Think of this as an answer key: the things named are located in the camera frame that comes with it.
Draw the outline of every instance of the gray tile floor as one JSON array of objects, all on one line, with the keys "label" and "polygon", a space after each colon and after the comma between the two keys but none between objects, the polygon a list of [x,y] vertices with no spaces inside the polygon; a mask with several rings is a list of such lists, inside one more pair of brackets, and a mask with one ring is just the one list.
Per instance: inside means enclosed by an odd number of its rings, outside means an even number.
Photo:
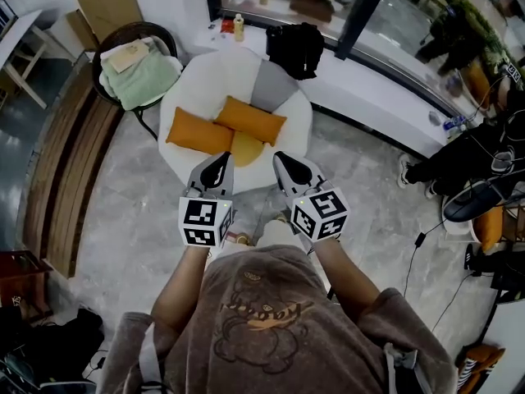
[{"label": "gray tile floor", "polygon": [[[158,126],[158,108],[144,117]],[[342,244],[381,289],[402,291],[418,233],[440,218],[438,201],[425,199],[422,186],[401,190],[396,185],[399,155],[371,135],[314,114],[308,158],[343,190],[352,209]],[[184,187],[156,142],[125,115],[89,202],[76,276],[68,282],[55,276],[52,307],[63,311],[64,319],[71,303],[94,309],[103,317],[107,341],[122,313],[148,312],[183,252],[177,208]],[[237,195],[232,230],[257,234],[282,208],[280,197],[276,188]],[[466,275],[464,249],[464,244],[444,241],[439,227],[414,258],[407,299],[430,328]],[[312,261],[318,268],[314,254]],[[489,278],[470,277],[436,328],[450,354],[479,335],[495,294],[489,284]]]},{"label": "gray tile floor", "polygon": [[28,82],[48,108],[43,110],[21,91],[0,110],[0,251],[16,248],[16,221],[25,174],[51,105],[71,68],[67,60],[40,59]]}]

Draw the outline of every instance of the wooden bench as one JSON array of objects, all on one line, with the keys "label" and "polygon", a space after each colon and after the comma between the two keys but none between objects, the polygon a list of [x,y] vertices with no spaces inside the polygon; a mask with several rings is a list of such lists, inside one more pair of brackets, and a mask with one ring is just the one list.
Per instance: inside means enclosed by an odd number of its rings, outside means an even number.
[{"label": "wooden bench", "polygon": [[89,197],[123,114],[96,94],[85,68],[50,127],[25,216],[26,246],[65,277],[75,275]]}]

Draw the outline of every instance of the black chair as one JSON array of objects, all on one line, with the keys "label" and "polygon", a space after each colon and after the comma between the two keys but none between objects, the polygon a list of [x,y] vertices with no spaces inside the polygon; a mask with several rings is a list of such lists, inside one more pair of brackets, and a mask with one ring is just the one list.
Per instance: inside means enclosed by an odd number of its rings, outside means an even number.
[{"label": "black chair", "polygon": [[[150,22],[135,22],[122,26],[121,28],[119,28],[118,30],[114,31],[106,37],[106,39],[100,44],[100,47],[95,53],[93,59],[93,84],[95,90],[102,98],[122,108],[120,101],[109,96],[109,94],[107,94],[106,90],[103,88],[102,85],[100,85],[100,82],[98,81],[100,73],[102,72],[102,66],[100,64],[100,54],[105,53],[106,51],[109,51],[112,48],[115,48],[117,45],[127,44],[135,41],[136,39],[147,38],[149,36],[159,38],[167,46],[167,49],[169,50],[170,54],[173,57],[177,57],[177,48],[175,40],[173,39],[171,34],[161,26],[155,25],[154,23]],[[155,140],[158,139],[157,135],[144,122],[142,116],[144,114],[145,109],[148,109],[153,105],[159,103],[161,99],[162,98],[159,98],[156,101],[150,103],[149,105],[140,106],[132,110],[142,127],[144,127],[148,131],[148,133],[155,138]]]}]

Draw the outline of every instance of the yellow pillow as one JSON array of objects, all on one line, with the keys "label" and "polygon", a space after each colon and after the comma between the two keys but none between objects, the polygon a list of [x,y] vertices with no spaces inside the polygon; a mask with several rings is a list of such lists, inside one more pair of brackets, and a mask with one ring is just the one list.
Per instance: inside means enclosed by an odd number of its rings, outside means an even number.
[{"label": "yellow pillow", "polygon": [[275,145],[279,131],[286,117],[269,114],[260,109],[250,107],[231,96],[226,98],[226,104],[219,117],[215,120],[221,126],[243,131],[257,140]]},{"label": "yellow pillow", "polygon": [[217,154],[230,150],[233,130],[213,124],[177,107],[166,143]]},{"label": "yellow pillow", "polygon": [[503,206],[494,207],[479,218],[474,219],[474,232],[487,252],[501,239],[503,231]]},{"label": "yellow pillow", "polygon": [[263,152],[264,143],[242,131],[236,131],[231,141],[230,152],[236,167],[247,167]]}]

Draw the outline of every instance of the window frame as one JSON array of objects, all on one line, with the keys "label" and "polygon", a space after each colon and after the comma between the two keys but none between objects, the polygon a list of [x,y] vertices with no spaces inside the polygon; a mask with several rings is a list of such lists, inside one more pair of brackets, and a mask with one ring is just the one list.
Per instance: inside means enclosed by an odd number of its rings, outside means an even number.
[{"label": "window frame", "polygon": [[[373,12],[377,9],[380,1],[381,0],[356,0],[350,14],[346,18],[339,39],[334,39],[323,34],[325,48],[333,51],[334,56],[340,60],[348,58],[382,74],[396,84],[416,94],[420,99],[433,106],[448,118],[461,115],[454,105],[417,77],[400,67],[392,66],[384,61],[380,54],[373,54],[373,51],[369,48],[364,48],[359,45],[357,40],[361,32],[365,29]],[[268,26],[291,24],[291,22],[281,21],[267,16],[224,8],[222,6],[222,0],[208,0],[208,12],[211,21],[220,18],[232,19],[235,17],[235,14],[240,13],[247,25],[257,26],[263,29],[266,29]]]}]

